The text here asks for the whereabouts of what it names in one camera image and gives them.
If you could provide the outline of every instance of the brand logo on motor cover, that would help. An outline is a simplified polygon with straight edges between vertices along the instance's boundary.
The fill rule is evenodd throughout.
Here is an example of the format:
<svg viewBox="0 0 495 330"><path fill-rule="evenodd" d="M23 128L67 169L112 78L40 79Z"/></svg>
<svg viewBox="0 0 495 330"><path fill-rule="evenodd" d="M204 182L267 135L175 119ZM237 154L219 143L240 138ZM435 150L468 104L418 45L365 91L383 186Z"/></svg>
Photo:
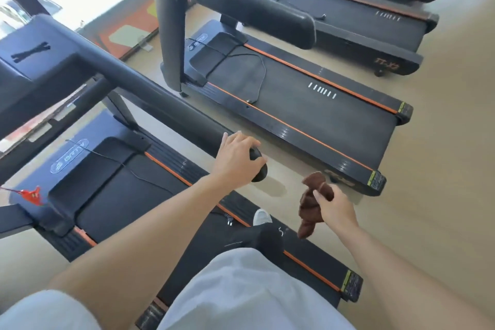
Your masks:
<svg viewBox="0 0 495 330"><path fill-rule="evenodd" d="M195 39L194 43L191 43L188 47L189 51L193 51L197 46L201 45L201 42L204 42L208 38L208 34L201 34L198 38Z"/></svg>
<svg viewBox="0 0 495 330"><path fill-rule="evenodd" d="M88 147L90 142L87 139L82 139L77 142L69 150L67 150L64 155L62 155L57 161L50 167L50 172L53 174L58 174L62 171L69 163L71 163L79 154L84 151L84 148Z"/></svg>

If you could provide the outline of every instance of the brown cloth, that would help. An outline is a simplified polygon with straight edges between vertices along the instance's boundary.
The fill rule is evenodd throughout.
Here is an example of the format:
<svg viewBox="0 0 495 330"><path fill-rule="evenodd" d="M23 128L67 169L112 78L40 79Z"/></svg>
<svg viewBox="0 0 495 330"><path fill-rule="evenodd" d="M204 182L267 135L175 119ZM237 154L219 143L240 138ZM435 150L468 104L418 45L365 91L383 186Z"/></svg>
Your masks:
<svg viewBox="0 0 495 330"><path fill-rule="evenodd" d="M321 208L316 198L314 198L313 190L320 192L328 201L334 199L334 192L326 183L325 175L321 172L313 172L305 177L302 183L308 186L301 197L299 206L299 216L302 219L298 230L298 238L306 239L314 232L314 227L317 223L323 222L321 217Z"/></svg>

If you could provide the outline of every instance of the white sleeve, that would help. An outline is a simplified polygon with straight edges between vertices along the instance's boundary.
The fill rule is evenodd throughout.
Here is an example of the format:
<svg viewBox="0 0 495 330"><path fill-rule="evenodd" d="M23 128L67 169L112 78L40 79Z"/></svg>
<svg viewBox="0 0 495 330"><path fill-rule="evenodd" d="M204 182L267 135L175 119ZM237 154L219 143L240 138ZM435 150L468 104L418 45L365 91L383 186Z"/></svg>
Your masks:
<svg viewBox="0 0 495 330"><path fill-rule="evenodd" d="M102 330L83 304L55 290L25 297L0 316L0 330Z"/></svg>

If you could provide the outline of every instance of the white shoe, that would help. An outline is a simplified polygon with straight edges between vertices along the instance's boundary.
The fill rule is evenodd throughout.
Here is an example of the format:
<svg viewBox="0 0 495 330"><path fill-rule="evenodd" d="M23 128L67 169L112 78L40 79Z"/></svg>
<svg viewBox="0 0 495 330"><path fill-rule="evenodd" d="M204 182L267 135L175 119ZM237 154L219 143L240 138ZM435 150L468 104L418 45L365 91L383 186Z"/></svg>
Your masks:
<svg viewBox="0 0 495 330"><path fill-rule="evenodd" d="M252 219L252 225L259 226L263 223L273 223L272 217L265 209L258 209L254 214L254 218Z"/></svg>

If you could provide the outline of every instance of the treadmill foot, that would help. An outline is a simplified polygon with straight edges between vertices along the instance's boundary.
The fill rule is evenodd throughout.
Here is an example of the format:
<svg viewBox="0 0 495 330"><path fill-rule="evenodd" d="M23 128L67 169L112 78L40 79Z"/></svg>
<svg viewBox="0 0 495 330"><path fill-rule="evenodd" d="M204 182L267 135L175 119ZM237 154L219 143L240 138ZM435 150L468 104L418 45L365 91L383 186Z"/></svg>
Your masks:
<svg viewBox="0 0 495 330"><path fill-rule="evenodd" d="M375 76L376 77L383 77L385 76L386 71L385 70L375 70Z"/></svg>

